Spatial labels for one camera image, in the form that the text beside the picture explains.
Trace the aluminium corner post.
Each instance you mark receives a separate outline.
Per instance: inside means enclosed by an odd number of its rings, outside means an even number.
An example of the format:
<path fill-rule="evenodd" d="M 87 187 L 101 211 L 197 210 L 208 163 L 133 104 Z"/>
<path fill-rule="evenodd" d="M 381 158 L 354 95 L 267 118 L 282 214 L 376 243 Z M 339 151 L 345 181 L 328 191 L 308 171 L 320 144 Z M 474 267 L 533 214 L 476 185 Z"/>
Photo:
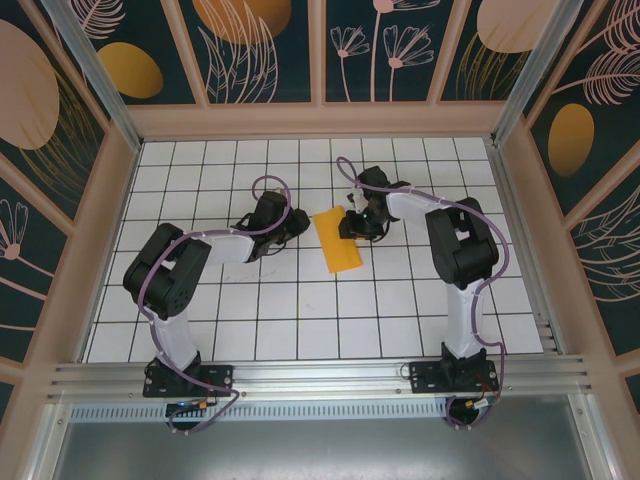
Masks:
<path fill-rule="evenodd" d="M 74 58 L 85 71 L 102 104 L 135 154 L 140 152 L 141 137 L 125 103 L 99 59 L 89 38 L 77 22 L 66 0 L 41 0 L 49 17 L 58 27 Z"/>
<path fill-rule="evenodd" d="M 491 144 L 499 150 L 508 140 L 527 102 L 541 82 L 576 21 L 584 0 L 558 0 L 532 49 L 491 132 Z"/>

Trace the grey metal sheet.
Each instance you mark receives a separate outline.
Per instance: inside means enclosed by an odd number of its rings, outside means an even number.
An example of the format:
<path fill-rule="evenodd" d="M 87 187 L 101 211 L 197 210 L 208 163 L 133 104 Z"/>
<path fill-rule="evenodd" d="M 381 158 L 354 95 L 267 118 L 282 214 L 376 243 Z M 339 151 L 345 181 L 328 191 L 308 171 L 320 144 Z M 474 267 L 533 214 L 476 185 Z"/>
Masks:
<path fill-rule="evenodd" d="M 54 480 L 592 480 L 571 430 L 541 435 L 436 419 L 73 424 Z"/>

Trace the aluminium side rail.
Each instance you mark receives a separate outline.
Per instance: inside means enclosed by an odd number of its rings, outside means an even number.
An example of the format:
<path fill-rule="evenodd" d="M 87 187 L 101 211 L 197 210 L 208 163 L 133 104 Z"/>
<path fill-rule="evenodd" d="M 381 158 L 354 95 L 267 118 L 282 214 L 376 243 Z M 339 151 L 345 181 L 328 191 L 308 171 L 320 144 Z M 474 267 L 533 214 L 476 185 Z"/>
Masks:
<path fill-rule="evenodd" d="M 565 341 L 542 276 L 541 266 L 526 224 L 515 184 L 508 172 L 501 150 L 493 144 L 491 139 L 485 139 L 484 145 L 521 268 L 535 323 L 539 330 L 543 350 L 546 354 L 566 355 Z"/>

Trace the aluminium mounting rail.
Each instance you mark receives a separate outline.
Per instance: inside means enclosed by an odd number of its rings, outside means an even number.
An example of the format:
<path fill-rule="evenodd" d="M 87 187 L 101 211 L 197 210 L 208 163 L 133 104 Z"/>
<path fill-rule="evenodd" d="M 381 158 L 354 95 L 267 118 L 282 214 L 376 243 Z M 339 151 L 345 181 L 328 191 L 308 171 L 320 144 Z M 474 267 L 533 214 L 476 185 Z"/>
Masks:
<path fill-rule="evenodd" d="M 238 362 L 233 387 L 243 400 L 408 398 L 407 359 Z M 141 401 L 143 363 L 61 364 L 46 389 L 52 403 Z M 576 355 L 508 356 L 502 392 L 514 395 L 587 393 L 584 362 Z"/>

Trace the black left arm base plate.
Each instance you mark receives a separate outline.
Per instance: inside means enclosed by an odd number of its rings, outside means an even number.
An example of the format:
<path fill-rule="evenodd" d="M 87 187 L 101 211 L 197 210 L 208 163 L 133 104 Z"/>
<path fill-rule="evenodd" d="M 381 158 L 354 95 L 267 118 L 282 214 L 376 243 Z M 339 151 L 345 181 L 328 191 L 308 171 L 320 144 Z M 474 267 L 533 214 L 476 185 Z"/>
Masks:
<path fill-rule="evenodd" d="M 209 395 L 229 397 L 230 393 L 210 391 L 187 381 L 162 362 L 153 360 L 144 369 L 144 398 L 196 398 Z M 233 367 L 230 365 L 192 365 L 187 375 L 216 387 L 230 389 L 233 382 Z"/>

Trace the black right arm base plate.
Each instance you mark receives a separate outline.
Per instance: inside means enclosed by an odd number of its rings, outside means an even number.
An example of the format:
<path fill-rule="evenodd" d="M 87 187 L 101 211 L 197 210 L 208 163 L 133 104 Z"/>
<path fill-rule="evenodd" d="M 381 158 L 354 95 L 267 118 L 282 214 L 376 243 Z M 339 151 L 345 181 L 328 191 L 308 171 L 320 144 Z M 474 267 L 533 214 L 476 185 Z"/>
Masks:
<path fill-rule="evenodd" d="M 475 364 L 444 361 L 412 362 L 409 377 L 413 393 L 481 393 L 497 391 L 499 379 L 495 364 L 484 360 Z"/>

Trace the yellow cloth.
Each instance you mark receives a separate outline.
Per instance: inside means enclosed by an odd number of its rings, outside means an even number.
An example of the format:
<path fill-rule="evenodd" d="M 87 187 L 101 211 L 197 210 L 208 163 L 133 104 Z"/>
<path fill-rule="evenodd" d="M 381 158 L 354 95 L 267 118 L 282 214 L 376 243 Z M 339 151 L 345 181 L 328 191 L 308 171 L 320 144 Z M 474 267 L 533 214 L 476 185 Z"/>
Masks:
<path fill-rule="evenodd" d="M 340 237 L 339 225 L 345 218 L 346 213 L 342 206 L 313 216 L 316 233 L 331 274 L 359 268 L 363 264 L 355 241 Z"/>

